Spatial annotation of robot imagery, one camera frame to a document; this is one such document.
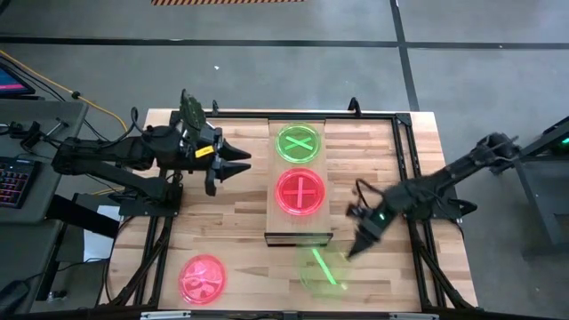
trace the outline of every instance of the green glowing stick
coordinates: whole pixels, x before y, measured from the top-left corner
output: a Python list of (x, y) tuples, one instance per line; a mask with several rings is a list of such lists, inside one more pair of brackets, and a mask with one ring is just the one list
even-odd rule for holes
[[(309, 142), (310, 140), (312, 140), (312, 138), (308, 137), (306, 139), (300, 140), (299, 142)], [(292, 149), (294, 147), (298, 147), (299, 145), (300, 144), (297, 144), (296, 142), (294, 142), (292, 145), (288, 145), (288, 146), (284, 147), (284, 150)]]
[(314, 257), (318, 260), (318, 263), (320, 264), (322, 271), (324, 271), (324, 273), (326, 274), (328, 281), (330, 281), (331, 284), (337, 284), (336, 280), (334, 280), (334, 277), (332, 276), (332, 273), (330, 273), (330, 269), (328, 269), (328, 267), (326, 266), (326, 264), (322, 260), (322, 257), (320, 256), (320, 252), (318, 252), (317, 249), (312, 249), (312, 253), (314, 253)]
[(289, 140), (290, 142), (292, 142), (292, 143), (294, 143), (294, 144), (297, 144), (297, 145), (303, 147), (303, 148), (307, 148), (308, 150), (312, 150), (312, 149), (313, 149), (311, 146), (309, 146), (308, 144), (306, 144), (306, 143), (303, 142), (305, 139), (302, 140), (302, 141), (298, 141), (298, 140), (296, 140), (295, 138), (289, 137), (289, 136), (285, 136), (284, 138), (287, 139), (287, 140)]

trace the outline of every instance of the green petri dish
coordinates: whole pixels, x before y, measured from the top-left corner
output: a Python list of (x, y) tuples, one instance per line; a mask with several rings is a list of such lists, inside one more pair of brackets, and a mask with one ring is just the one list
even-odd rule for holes
[(290, 163), (308, 163), (318, 156), (320, 135), (309, 124), (288, 124), (276, 137), (276, 151)]
[(297, 249), (299, 278), (302, 285), (315, 297), (341, 298), (349, 286), (349, 262), (344, 251), (330, 243), (326, 247)]

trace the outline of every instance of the white paper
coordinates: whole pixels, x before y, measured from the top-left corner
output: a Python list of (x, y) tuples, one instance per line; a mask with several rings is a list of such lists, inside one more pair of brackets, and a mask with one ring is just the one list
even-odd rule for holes
[[(98, 214), (102, 214), (110, 219), (120, 221), (118, 215), (119, 206), (100, 205), (97, 209)], [(113, 250), (113, 238), (102, 236), (89, 230), (84, 230), (84, 252), (83, 261), (89, 259), (96, 261), (98, 259), (110, 258), (110, 253)]]

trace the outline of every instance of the metal bracket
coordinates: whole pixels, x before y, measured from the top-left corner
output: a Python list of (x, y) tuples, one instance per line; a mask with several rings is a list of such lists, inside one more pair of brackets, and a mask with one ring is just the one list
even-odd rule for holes
[(212, 102), (212, 116), (217, 116), (220, 113), (220, 106), (217, 104), (216, 100)]
[(172, 198), (168, 204), (149, 204), (142, 198), (125, 199), (121, 201), (121, 208), (118, 212), (119, 215), (127, 217), (175, 217), (178, 215), (181, 205), (181, 195), (183, 186), (171, 186)]
[(299, 313), (296, 311), (283, 311), (283, 320), (299, 320)]
[(359, 107), (359, 102), (357, 102), (356, 97), (353, 97), (349, 101), (348, 111), (356, 111), (356, 117), (362, 116), (362, 109)]
[(140, 320), (177, 320), (190, 319), (192, 317), (191, 310), (188, 311), (155, 311), (143, 312), (140, 314)]
[(395, 118), (406, 126), (412, 125), (411, 115), (408, 113), (396, 113)]
[(438, 320), (438, 315), (392, 313), (389, 314), (389, 319), (390, 320)]

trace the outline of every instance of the green x symbol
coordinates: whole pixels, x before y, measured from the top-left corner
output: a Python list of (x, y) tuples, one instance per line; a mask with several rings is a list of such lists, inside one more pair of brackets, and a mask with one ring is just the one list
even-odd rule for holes
[(286, 137), (284, 137), (284, 138), (293, 143), (292, 145), (288, 145), (288, 146), (284, 147), (284, 150), (292, 149), (292, 148), (297, 147), (297, 146), (301, 146), (301, 147), (303, 147), (303, 148), (307, 148), (308, 150), (312, 150), (312, 149), (313, 149), (311, 146), (309, 146), (308, 144), (304, 143), (304, 142), (309, 142), (310, 140), (312, 140), (311, 137), (305, 138), (305, 139), (303, 139), (303, 140), (296, 140), (295, 138), (292, 138), (292, 137), (289, 137), (289, 136), (286, 136)]

